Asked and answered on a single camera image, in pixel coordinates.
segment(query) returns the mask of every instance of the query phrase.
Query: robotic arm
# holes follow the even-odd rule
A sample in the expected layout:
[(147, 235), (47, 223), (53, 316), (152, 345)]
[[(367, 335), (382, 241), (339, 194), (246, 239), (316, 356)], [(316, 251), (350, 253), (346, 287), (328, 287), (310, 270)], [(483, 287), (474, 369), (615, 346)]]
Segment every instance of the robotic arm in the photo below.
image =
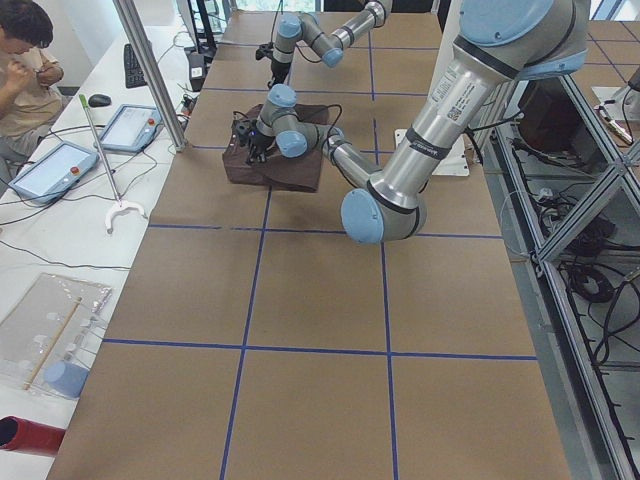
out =
[(589, 0), (465, 0), (454, 58), (384, 168), (331, 127), (300, 122), (295, 92), (273, 88), (256, 137), (283, 155), (312, 148), (355, 186), (342, 203), (346, 232), (360, 243), (410, 237), (426, 220), (420, 192), (487, 97), (501, 83), (571, 73), (586, 57)]
[(304, 41), (330, 68), (335, 67), (344, 56), (344, 50), (373, 28), (385, 24), (391, 13), (392, 0), (370, 0), (364, 10), (330, 35), (322, 31), (315, 16), (308, 13), (285, 13), (280, 20), (275, 43), (260, 45), (256, 60), (265, 57), (271, 60), (269, 88), (284, 83), (296, 44)]

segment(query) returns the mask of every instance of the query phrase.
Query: white cable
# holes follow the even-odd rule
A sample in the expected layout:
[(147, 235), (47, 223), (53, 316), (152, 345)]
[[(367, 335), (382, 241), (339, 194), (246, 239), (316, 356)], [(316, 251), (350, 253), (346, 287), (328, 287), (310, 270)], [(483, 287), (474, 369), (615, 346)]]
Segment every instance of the white cable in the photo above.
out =
[[(514, 190), (513, 192), (510, 192), (504, 199), (504, 202), (502, 202), (502, 206), (500, 207), (500, 213), (498, 215), (498, 223), (500, 225), (500, 232), (503, 232), (502, 229), (502, 225), (503, 225), (503, 214), (504, 214), (504, 209), (507, 206), (507, 202), (511, 199), (511, 196), (516, 194), (516, 193), (524, 193), (526, 195), (529, 195), (530, 197), (533, 197), (533, 195), (531, 195), (529, 192), (522, 192), (521, 190)], [(507, 250), (509, 250), (511, 253), (513, 253), (514, 255), (517, 255), (519, 257), (524, 257), (524, 258), (529, 258), (529, 254), (527, 252), (518, 252), (516, 250), (514, 250), (509, 243), (507, 242), (507, 240), (504, 238), (504, 234), (502, 235), (502, 240), (504, 242), (505, 247), (507, 247)]]

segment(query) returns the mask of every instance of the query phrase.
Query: brown cloth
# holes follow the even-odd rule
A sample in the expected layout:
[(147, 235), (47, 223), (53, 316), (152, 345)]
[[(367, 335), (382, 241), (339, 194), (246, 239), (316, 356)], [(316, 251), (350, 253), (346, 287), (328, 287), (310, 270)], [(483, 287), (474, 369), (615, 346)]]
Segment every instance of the brown cloth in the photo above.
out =
[[(262, 105), (256, 105), (246, 115), (250, 119), (258, 117)], [(301, 122), (326, 125), (329, 111), (325, 105), (296, 105), (295, 110)], [(268, 185), (283, 190), (315, 192), (320, 183), (322, 153), (316, 149), (297, 158), (282, 156), (274, 142), (275, 152), (264, 163), (247, 164), (248, 146), (241, 147), (235, 132), (227, 149), (222, 154), (222, 162), (231, 183), (248, 185)]]

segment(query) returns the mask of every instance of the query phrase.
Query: keyboard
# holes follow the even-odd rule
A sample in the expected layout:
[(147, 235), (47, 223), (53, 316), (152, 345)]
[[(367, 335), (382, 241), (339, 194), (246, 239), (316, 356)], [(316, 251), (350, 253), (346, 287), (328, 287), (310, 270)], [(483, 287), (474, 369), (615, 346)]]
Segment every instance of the keyboard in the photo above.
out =
[(142, 67), (136, 58), (136, 54), (133, 52), (133, 47), (130, 43), (124, 46), (124, 83), (127, 88), (142, 87), (147, 82), (144, 79), (144, 73)]

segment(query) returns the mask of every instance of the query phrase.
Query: window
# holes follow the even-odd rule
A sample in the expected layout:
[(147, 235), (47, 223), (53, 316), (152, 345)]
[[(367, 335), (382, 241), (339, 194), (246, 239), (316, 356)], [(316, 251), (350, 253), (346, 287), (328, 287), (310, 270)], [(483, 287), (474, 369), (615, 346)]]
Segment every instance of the window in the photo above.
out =
[[(267, 10), (275, 11), (279, 0), (236, 0), (239, 9), (242, 10)], [(284, 10), (288, 11), (320, 11), (321, 0), (284, 0)]]

